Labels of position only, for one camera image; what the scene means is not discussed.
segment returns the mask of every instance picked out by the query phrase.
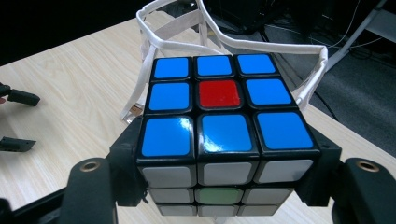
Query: rubik's cube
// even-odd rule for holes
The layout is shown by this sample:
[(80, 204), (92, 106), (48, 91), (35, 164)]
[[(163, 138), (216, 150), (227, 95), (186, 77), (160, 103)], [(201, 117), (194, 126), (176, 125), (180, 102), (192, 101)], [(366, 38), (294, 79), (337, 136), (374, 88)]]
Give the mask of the rubik's cube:
[(267, 54), (153, 64), (138, 168), (164, 216), (271, 216), (319, 156)]

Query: white plastic frame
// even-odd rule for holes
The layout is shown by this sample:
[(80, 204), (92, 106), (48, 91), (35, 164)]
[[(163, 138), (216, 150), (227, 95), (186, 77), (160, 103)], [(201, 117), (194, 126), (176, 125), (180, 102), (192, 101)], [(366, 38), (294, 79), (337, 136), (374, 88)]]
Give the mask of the white plastic frame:
[[(209, 16), (204, 6), (203, 0), (196, 0), (198, 9), (184, 14), (156, 31), (151, 29), (144, 23), (146, 16), (157, 10), (160, 7), (164, 7), (176, 0), (157, 0), (150, 4), (145, 5), (141, 10), (137, 11), (136, 19), (140, 26), (141, 32), (147, 39), (143, 40), (141, 51), (143, 64), (139, 73), (138, 80), (134, 91), (128, 100), (126, 106), (120, 113), (121, 119), (126, 119), (130, 114), (130, 110), (139, 100), (142, 95), (146, 83), (149, 81), (149, 74), (151, 72), (151, 66), (158, 50), (170, 49), (177, 51), (186, 51), (189, 53), (198, 53), (200, 55), (210, 54), (223, 54), (222, 52), (211, 49), (207, 46), (207, 26), (215, 33), (218, 39), (217, 43), (224, 44), (236, 49), (251, 49), (263, 52), (273, 53), (291, 53), (291, 54), (317, 54), (318, 61), (315, 67), (312, 69), (307, 80), (303, 82), (303, 85), (293, 91), (293, 97), (302, 111), (306, 108), (309, 100), (314, 93), (316, 87), (321, 81), (325, 71), (326, 64), (328, 61), (327, 48), (321, 45), (292, 45), (292, 44), (274, 44), (274, 43), (263, 43), (256, 41), (237, 40), (228, 37), (222, 33), (219, 27), (214, 23), (212, 18)], [(168, 39), (178, 35), (182, 31), (191, 28), (194, 25), (199, 25), (200, 44), (182, 43), (176, 41), (169, 41)]]

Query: black mount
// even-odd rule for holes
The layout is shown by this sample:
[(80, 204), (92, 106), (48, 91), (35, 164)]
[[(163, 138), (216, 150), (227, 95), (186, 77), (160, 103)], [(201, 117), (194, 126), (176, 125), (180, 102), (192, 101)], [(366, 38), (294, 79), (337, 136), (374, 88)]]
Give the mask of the black mount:
[[(36, 106), (40, 101), (40, 98), (32, 93), (11, 89), (8, 85), (4, 85), (0, 82), (0, 97), (4, 96), (8, 96), (7, 100), (10, 102), (23, 105)], [(34, 144), (35, 141), (32, 140), (3, 137), (0, 141), (0, 151), (26, 152), (29, 151)]]

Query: blue sticker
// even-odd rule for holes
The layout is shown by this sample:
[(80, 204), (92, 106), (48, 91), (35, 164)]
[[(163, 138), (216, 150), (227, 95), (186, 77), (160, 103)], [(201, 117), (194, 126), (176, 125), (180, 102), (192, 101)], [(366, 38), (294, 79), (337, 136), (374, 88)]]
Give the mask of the blue sticker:
[(242, 115), (203, 116), (202, 132), (206, 152), (252, 150), (247, 122)]
[(157, 61), (154, 71), (156, 78), (177, 78), (189, 75), (187, 58), (161, 58)]
[(250, 79), (247, 81), (250, 99), (255, 105), (287, 105), (291, 103), (288, 90), (279, 79)]
[(148, 103), (150, 110), (187, 109), (189, 105), (188, 83), (156, 83), (152, 86)]
[(314, 145), (302, 119), (294, 112), (260, 113), (257, 119), (269, 149), (301, 149)]
[(274, 73), (275, 67), (266, 54), (249, 54), (237, 56), (243, 74), (269, 74)]
[(230, 58), (224, 55), (197, 59), (199, 76), (228, 76), (232, 73)]
[(187, 118), (149, 119), (142, 154), (146, 157), (184, 156), (191, 151), (192, 124)]

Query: wooden table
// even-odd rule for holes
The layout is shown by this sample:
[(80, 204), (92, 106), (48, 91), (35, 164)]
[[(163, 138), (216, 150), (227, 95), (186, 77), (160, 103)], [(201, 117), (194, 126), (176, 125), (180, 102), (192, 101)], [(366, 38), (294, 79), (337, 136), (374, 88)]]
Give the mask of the wooden table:
[[(157, 21), (170, 20), (162, 13)], [(192, 30), (181, 37), (196, 36)], [(0, 106), (0, 135), (37, 141), (26, 153), (0, 152), (0, 197), (13, 209), (66, 185), (79, 161), (105, 157), (127, 124), (119, 119), (141, 66), (139, 28), (127, 21), (0, 67), (1, 82), (41, 97), (37, 107)], [(396, 160), (313, 106), (309, 124), (343, 148), (396, 176)], [(308, 208), (295, 193), (272, 217), (231, 217), (226, 223), (332, 223), (329, 207)], [(120, 223), (213, 223), (213, 217), (162, 217), (154, 203), (119, 208)]]

